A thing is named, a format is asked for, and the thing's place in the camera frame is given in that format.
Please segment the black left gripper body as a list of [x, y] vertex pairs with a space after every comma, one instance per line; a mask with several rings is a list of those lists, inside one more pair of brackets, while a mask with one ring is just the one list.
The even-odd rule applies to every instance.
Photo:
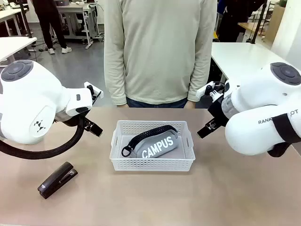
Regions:
[[66, 112], [61, 111], [61, 112], [58, 112], [55, 115], [54, 122], [62, 122], [62, 123], [64, 123], [65, 125], [67, 125], [69, 127], [75, 127], [79, 123], [80, 116], [82, 116], [83, 119], [84, 119], [85, 130], [88, 131], [94, 125], [94, 123], [91, 120], [89, 120], [88, 118], [86, 118], [86, 115], [87, 115], [88, 112], [89, 111], [77, 114], [75, 116], [69, 116]]

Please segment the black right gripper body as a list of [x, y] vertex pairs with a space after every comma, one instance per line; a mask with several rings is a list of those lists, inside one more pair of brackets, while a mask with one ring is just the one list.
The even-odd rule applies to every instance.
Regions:
[[217, 129], [220, 126], [225, 127], [229, 119], [226, 117], [222, 110], [223, 94], [212, 102], [208, 108], [209, 113], [213, 116], [213, 119], [209, 122], [210, 128]]

